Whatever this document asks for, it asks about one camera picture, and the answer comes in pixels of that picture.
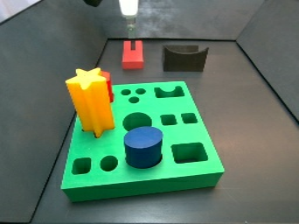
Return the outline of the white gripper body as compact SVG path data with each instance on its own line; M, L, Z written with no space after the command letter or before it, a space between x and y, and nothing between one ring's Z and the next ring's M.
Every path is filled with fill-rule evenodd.
M138 13L139 0L119 0L122 15L126 18L134 18Z

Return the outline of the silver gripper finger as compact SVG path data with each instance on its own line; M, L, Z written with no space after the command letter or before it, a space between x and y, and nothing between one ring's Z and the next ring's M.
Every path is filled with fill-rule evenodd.
M126 23L127 36L130 39L135 39L136 38L136 19L130 18L126 21L127 21Z

